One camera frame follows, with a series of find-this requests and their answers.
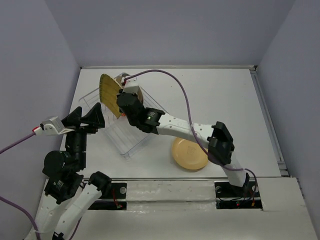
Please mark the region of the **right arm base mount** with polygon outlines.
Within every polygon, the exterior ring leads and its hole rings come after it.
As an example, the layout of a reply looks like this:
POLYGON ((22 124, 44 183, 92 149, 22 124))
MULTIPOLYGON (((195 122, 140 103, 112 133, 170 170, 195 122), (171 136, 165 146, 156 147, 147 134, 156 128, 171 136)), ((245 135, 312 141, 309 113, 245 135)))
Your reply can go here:
POLYGON ((218 210, 263 209, 258 184, 250 180, 244 188, 230 185, 228 181, 214 183, 218 210))

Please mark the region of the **yellow bamboo pattern plate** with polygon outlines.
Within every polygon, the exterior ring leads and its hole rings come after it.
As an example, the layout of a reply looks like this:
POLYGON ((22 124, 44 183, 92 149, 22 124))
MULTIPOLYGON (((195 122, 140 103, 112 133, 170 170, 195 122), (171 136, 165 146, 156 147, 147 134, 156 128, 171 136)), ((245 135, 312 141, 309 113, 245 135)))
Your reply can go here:
POLYGON ((99 100, 104 104, 115 116, 116 119, 121 117, 119 107, 117 105, 117 94, 122 89, 114 78, 107 74, 102 74, 99 80, 99 100))

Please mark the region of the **beige floral square plate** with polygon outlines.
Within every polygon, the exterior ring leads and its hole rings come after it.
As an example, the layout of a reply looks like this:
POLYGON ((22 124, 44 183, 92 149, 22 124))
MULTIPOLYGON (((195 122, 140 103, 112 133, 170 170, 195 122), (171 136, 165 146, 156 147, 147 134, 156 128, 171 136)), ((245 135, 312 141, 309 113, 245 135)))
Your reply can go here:
MULTIPOLYGON (((123 88, 123 85, 122 85, 122 83, 121 83, 121 81, 122 81, 122 76, 121 76, 121 74, 120 75, 118 75, 118 76, 116 76, 115 77, 115 80, 122 86, 122 88, 123 88)), ((141 102, 141 103, 143 103, 143 101, 144 101, 144 98, 143 98, 143 93, 142 93, 142 90, 141 90, 141 88, 140 88, 140 85, 139 85, 139 89, 138 89, 138 92, 137 92, 137 98, 138 98, 138 100, 141 102)))

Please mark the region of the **large yellow round plate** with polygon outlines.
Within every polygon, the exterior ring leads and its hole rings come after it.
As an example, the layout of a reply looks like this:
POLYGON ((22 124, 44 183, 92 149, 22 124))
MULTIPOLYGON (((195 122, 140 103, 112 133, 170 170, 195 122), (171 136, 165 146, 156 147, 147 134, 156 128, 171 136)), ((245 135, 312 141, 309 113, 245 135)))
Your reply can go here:
POLYGON ((209 160, 200 146, 192 141, 176 137, 171 146, 171 155, 181 168, 198 171, 207 166, 209 160))

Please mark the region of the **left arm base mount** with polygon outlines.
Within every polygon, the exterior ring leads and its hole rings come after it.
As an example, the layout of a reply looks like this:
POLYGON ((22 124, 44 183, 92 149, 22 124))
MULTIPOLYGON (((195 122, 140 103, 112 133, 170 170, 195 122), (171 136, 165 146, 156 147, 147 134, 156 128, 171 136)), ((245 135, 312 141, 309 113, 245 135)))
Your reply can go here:
POLYGON ((127 183, 115 181, 108 193, 102 195, 88 209, 105 211, 124 211, 127 209, 127 183))

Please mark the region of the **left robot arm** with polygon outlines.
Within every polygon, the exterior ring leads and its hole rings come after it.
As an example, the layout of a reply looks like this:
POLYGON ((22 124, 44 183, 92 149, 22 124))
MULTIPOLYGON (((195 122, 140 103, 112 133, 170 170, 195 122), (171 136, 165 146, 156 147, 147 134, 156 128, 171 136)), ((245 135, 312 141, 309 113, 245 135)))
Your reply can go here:
POLYGON ((86 115, 78 106, 64 119, 52 117, 33 129, 37 135, 65 135, 65 150, 50 151, 42 172, 48 177, 44 196, 28 240, 65 240, 84 213, 100 197, 110 194, 112 180, 104 173, 93 173, 76 200, 86 167, 87 136, 105 127, 102 106, 96 103, 86 115))

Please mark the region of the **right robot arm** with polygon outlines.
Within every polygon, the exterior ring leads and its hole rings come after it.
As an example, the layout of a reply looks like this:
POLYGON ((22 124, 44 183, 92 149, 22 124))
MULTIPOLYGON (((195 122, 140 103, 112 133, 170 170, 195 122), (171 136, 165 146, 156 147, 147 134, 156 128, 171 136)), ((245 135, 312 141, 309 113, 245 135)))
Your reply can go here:
POLYGON ((160 109, 145 107, 133 93, 117 94, 116 103, 129 124, 147 134, 173 136, 199 145, 208 160, 226 174, 235 196, 249 193, 249 170, 236 159, 234 139, 223 122, 195 124, 160 109))

